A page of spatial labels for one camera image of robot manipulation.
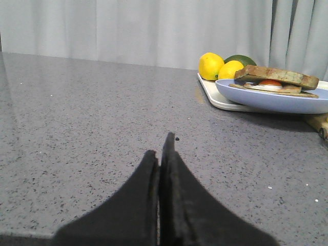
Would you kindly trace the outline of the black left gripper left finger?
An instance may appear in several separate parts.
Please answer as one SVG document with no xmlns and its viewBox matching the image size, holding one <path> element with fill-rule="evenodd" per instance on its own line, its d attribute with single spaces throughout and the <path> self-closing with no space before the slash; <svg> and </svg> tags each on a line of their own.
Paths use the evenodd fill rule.
<svg viewBox="0 0 328 246">
<path fill-rule="evenodd" d="M 159 166 L 148 150 L 125 184 L 83 217 L 61 227 L 53 245 L 156 245 Z"/>
</svg>

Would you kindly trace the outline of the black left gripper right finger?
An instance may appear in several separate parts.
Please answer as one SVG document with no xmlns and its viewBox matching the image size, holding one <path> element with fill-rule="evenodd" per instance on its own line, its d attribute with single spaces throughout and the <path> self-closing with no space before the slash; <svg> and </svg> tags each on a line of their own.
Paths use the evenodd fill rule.
<svg viewBox="0 0 328 246">
<path fill-rule="evenodd" d="M 174 143 L 170 132 L 160 167 L 161 245 L 278 245 L 217 201 L 188 169 Z"/>
</svg>

